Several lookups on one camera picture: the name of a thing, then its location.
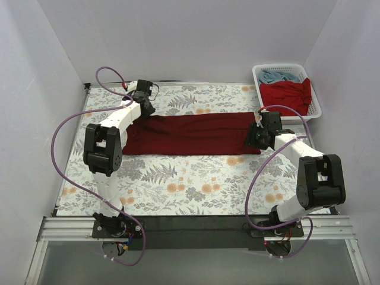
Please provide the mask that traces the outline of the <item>dark red t shirt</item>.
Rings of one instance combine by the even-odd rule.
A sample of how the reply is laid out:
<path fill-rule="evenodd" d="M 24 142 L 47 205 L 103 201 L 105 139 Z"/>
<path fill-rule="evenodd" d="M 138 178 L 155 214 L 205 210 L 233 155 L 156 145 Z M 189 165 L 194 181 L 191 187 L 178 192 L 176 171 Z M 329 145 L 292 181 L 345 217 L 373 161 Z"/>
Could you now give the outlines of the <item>dark red t shirt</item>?
<path fill-rule="evenodd" d="M 139 118 L 126 129 L 124 155 L 259 155 L 245 146 L 252 112 Z"/>

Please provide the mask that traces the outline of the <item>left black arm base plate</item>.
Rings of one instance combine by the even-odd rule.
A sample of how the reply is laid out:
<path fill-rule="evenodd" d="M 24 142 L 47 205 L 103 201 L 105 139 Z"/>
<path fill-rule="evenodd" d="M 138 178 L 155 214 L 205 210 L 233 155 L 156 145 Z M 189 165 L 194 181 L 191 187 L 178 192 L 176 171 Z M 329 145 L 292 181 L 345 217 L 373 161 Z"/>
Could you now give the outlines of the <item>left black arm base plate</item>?
<path fill-rule="evenodd" d="M 131 219 L 122 219 L 116 221 L 95 221 L 93 225 L 93 231 L 91 237 L 93 238 L 130 238 L 134 237 L 141 239 L 143 237 L 142 228 L 144 227 L 144 222 L 139 226 L 136 222 Z"/>

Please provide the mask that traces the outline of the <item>aluminium frame rail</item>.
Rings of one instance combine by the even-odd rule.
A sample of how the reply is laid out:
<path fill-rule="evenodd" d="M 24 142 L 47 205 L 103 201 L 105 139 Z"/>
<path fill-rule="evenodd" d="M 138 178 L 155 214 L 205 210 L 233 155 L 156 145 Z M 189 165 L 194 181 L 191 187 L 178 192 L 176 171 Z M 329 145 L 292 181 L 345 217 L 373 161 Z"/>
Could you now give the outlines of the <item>aluminium frame rail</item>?
<path fill-rule="evenodd" d="M 147 240 L 118 255 L 93 218 L 45 218 L 27 284 L 370 284 L 346 216 L 313 216 L 290 238 L 243 216 L 143 217 Z"/>

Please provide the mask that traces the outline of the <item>bright red t shirt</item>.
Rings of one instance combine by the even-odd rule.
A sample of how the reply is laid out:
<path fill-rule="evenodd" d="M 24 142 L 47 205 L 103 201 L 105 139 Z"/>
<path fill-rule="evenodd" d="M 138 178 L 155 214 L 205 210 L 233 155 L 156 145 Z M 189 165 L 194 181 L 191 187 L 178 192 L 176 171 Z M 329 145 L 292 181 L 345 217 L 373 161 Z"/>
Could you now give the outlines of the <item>bright red t shirt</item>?
<path fill-rule="evenodd" d="M 259 87 L 263 105 L 287 106 L 302 116 L 308 114 L 312 101 L 311 81 L 306 78 L 302 83 L 278 81 L 272 84 L 262 83 Z"/>

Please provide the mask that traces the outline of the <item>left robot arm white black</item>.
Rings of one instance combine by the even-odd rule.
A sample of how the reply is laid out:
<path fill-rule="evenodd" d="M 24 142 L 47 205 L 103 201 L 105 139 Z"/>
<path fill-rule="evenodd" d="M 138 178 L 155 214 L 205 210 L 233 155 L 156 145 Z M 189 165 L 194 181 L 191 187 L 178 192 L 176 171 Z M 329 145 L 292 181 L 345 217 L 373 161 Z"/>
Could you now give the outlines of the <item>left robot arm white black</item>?
<path fill-rule="evenodd" d="M 93 174 L 97 193 L 102 198 L 94 218 L 106 225 L 107 232 L 115 238 L 126 232 L 125 221 L 118 217 L 123 205 L 116 185 L 116 172 L 121 166 L 122 149 L 128 137 L 126 129 L 138 118 L 155 112 L 150 100 L 154 85 L 147 80 L 130 82 L 125 87 L 127 96 L 122 99 L 119 109 L 85 129 L 83 160 Z"/>

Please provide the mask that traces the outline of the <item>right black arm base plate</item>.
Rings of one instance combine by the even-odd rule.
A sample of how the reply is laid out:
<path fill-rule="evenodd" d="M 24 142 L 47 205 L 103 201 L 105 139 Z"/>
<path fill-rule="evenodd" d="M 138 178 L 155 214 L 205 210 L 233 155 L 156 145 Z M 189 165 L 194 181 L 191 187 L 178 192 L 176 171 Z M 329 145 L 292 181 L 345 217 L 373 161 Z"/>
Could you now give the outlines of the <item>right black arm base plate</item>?
<path fill-rule="evenodd" d="M 253 238 L 300 238 L 304 235 L 304 231 L 300 222 L 295 222 L 290 225 L 271 230 L 259 230 L 252 226 L 249 226 L 248 224 L 245 224 L 245 229 Z"/>

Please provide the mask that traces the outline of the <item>light blue t shirt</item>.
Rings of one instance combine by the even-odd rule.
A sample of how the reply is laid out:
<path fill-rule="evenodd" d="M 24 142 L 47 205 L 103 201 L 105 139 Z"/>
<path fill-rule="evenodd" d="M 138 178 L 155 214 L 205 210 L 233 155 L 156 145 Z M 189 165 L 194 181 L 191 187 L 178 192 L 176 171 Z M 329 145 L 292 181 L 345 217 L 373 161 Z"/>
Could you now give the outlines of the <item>light blue t shirt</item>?
<path fill-rule="evenodd" d="M 258 76 L 258 84 L 274 84 L 280 81 L 291 81 L 293 83 L 300 83 L 300 80 L 288 73 L 272 70 L 262 70 Z"/>

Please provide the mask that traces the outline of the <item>white plastic laundry basket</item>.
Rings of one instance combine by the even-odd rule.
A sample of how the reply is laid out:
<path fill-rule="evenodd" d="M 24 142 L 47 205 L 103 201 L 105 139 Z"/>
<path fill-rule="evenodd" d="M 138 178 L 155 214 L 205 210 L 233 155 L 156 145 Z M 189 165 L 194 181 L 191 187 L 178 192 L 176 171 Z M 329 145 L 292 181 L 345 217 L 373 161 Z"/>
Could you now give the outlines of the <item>white plastic laundry basket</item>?
<path fill-rule="evenodd" d="M 256 85 L 256 93 L 258 96 L 258 100 L 261 107 L 264 107 L 264 102 L 262 101 L 261 92 L 259 90 L 259 75 L 263 71 L 276 71 L 276 72 L 286 72 L 289 74 L 294 75 L 297 77 L 300 81 L 303 81 L 304 79 L 308 78 L 308 75 L 302 65 L 299 64 L 262 64 L 262 65 L 255 65 L 252 68 L 252 74 Z M 311 103 L 308 107 L 308 113 L 306 116 L 303 116 L 305 121 L 308 121 L 310 119 L 316 119 L 319 118 L 322 115 L 322 111 L 318 102 L 318 99 L 316 97 L 316 94 L 314 92 L 314 89 L 311 85 Z"/>

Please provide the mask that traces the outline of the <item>floral patterned table mat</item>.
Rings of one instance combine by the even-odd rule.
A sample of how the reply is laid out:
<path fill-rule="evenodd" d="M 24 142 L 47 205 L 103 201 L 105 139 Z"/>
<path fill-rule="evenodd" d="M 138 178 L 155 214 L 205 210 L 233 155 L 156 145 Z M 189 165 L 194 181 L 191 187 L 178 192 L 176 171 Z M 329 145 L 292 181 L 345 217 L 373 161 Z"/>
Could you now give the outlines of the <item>floral patterned table mat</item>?
<path fill-rule="evenodd" d="M 57 202 L 58 216 L 91 216 L 100 201 L 93 175 L 83 162 L 84 131 L 88 124 L 105 119 L 107 108 L 120 103 L 121 89 L 108 92 L 92 87 L 86 114 L 78 128 L 66 167 L 69 181 Z M 153 91 L 156 114 L 202 115 L 252 112 L 260 108 L 254 85 L 160 84 Z M 297 170 L 283 155 L 272 159 L 255 180 L 254 176 L 271 155 L 228 156 L 126 156 L 118 175 L 121 203 L 133 216 L 267 214 L 295 194 Z"/>

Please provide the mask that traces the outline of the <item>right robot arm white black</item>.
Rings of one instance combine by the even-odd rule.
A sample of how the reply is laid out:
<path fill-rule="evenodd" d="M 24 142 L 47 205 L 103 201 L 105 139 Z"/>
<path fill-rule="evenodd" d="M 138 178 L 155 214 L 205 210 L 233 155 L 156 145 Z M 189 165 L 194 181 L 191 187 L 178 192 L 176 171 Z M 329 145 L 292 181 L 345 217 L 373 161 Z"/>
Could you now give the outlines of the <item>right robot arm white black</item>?
<path fill-rule="evenodd" d="M 250 227 L 269 230 L 282 236 L 290 225 L 309 213 L 322 208 L 343 204 L 346 200 L 341 159 L 336 154 L 324 154 L 304 143 L 304 136 L 284 129 L 278 111 L 262 108 L 260 120 L 251 123 L 245 145 L 260 150 L 272 149 L 273 153 L 262 164 L 254 179 L 257 180 L 267 164 L 276 155 L 284 155 L 297 168 L 296 193 L 287 201 L 276 205 L 269 213 L 269 224 L 259 226 L 248 219 Z"/>

